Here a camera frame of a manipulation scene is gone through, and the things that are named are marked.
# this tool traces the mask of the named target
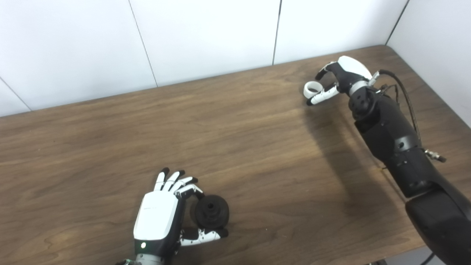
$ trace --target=white finger segment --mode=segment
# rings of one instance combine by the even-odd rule
[[[157,176],[157,181],[155,182],[154,190],[161,190],[164,180],[165,180],[165,173],[160,172]]]
[[[178,180],[177,182],[175,182],[173,187],[170,189],[170,192],[175,192],[176,190],[178,190],[179,188],[185,186],[188,182],[192,181],[193,179],[194,179],[194,177],[186,177],[184,179]]]
[[[180,171],[173,173],[170,176],[170,178],[168,178],[168,180],[165,182],[165,185],[163,186],[162,190],[169,191],[179,176],[180,176]]]

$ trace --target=white robotic hand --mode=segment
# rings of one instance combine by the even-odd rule
[[[362,63],[348,56],[341,56],[338,61],[325,65],[317,73],[316,80],[321,80],[328,72],[332,72],[337,79],[337,82],[331,84],[328,88],[324,89],[316,81],[307,82],[304,86],[304,96],[308,99],[307,104],[309,106],[329,99],[339,93],[351,95],[360,87],[372,85],[373,80],[377,78],[376,74],[376,77],[373,78]]]
[[[164,259],[176,254],[180,246],[206,243],[228,236],[223,227],[182,229],[186,199],[196,195],[201,200],[204,193],[195,185],[198,179],[179,179],[185,171],[177,171],[165,180],[168,173],[169,169],[164,168],[157,176],[154,191],[142,199],[134,225],[136,262],[142,265],[163,264]]]

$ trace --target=white wall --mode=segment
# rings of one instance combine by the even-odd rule
[[[33,110],[156,86],[127,0],[0,1],[0,77]]]
[[[28,107],[0,79],[0,116],[29,111]]]
[[[132,0],[157,83],[269,66],[279,0]]]
[[[471,127],[471,1],[410,0],[391,46]]]
[[[275,64],[385,44],[407,0],[283,0]]]
[[[405,1],[0,0],[0,116],[384,44]]]

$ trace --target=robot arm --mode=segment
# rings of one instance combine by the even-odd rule
[[[179,179],[185,171],[173,173],[169,169],[157,176],[154,191],[142,199],[134,224],[136,261],[125,260],[123,265],[163,265],[175,255],[180,246],[211,242],[228,236],[223,228],[228,223],[229,209],[219,196],[205,196],[194,177]],[[198,228],[182,228],[186,200],[198,198],[195,214]]]
[[[355,126],[371,153],[411,198],[406,212],[427,246],[448,265],[471,264],[471,203],[430,162],[431,153],[424,151],[396,102],[373,87],[382,73],[399,81],[397,77],[385,70],[371,76],[364,65],[347,56],[327,64],[316,79],[327,72],[337,78],[338,92],[350,96]]]

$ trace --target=cable connector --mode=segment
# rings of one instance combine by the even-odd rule
[[[380,76],[380,71],[377,71],[376,73],[374,73],[373,77],[368,81],[368,85],[373,86],[374,83],[376,83],[376,80],[378,79],[379,76]]]
[[[434,159],[434,160],[438,160],[442,163],[445,163],[447,161],[446,158],[444,158],[443,156],[439,155],[437,152],[433,152],[433,151],[430,151],[430,150],[425,150],[425,154],[430,157],[430,159]]]

